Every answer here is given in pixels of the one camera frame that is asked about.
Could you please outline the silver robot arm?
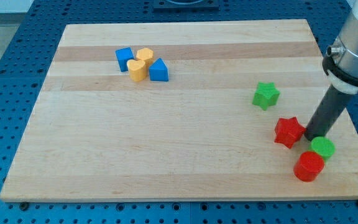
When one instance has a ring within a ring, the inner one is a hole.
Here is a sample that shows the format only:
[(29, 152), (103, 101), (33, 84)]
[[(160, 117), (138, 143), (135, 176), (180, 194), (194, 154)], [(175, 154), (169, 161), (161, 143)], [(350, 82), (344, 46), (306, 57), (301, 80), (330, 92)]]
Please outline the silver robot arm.
[(340, 92), (358, 93), (358, 0), (335, 41), (327, 47), (323, 70)]

